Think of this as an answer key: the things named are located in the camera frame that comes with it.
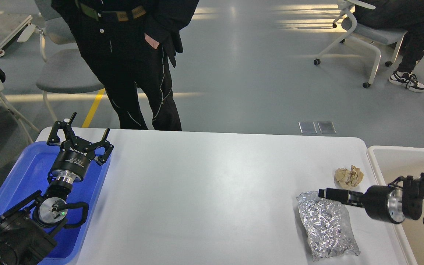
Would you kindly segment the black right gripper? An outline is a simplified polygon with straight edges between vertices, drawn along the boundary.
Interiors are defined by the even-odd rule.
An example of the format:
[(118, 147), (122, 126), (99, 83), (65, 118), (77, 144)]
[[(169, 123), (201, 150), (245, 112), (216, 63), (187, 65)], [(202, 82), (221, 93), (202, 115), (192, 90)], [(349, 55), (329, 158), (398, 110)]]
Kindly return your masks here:
[(405, 220), (402, 210), (402, 190), (372, 185), (365, 193), (351, 193), (339, 188), (320, 188), (318, 197), (365, 208), (367, 215), (375, 220), (400, 224)]

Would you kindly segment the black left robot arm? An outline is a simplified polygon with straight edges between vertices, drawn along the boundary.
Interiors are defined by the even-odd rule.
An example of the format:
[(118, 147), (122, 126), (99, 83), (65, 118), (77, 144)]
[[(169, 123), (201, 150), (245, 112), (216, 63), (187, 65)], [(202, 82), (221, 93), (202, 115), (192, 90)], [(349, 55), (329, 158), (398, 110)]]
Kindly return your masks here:
[(109, 166), (110, 129), (97, 142), (56, 121), (30, 144), (0, 189), (0, 265), (59, 265), (79, 251)]

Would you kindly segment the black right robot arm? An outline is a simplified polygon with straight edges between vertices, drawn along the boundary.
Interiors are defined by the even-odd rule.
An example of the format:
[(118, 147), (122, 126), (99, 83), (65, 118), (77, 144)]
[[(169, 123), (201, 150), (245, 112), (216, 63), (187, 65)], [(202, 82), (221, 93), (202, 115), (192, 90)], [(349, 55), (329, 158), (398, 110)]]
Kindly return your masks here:
[(321, 188), (318, 196), (364, 208), (374, 220), (400, 224), (405, 219), (422, 219), (424, 225), (424, 173), (419, 177), (399, 176), (387, 185), (372, 185), (365, 193)]

